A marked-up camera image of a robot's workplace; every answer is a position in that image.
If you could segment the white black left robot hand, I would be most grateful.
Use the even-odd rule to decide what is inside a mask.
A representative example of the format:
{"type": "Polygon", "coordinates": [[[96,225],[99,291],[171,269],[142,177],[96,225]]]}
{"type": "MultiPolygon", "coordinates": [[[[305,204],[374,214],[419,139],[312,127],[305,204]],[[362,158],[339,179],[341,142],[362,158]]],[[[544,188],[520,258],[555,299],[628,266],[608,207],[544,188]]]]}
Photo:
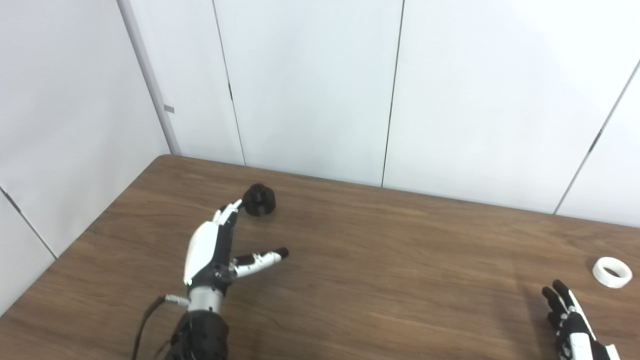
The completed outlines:
{"type": "Polygon", "coordinates": [[[221,207],[193,233],[183,270],[183,283],[188,292],[198,287],[226,292],[238,278],[261,272],[290,255],[285,247],[237,257],[231,255],[234,228],[243,207],[241,199],[221,207]]]}

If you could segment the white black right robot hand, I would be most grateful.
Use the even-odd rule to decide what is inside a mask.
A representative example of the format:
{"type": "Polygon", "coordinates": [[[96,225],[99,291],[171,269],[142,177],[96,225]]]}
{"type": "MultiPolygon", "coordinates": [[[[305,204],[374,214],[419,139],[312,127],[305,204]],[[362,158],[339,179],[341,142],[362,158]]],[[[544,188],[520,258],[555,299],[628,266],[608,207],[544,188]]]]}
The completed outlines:
{"type": "Polygon", "coordinates": [[[550,312],[547,321],[555,333],[555,352],[560,360],[619,360],[614,344],[598,341],[578,300],[559,279],[541,290],[550,312]]]}

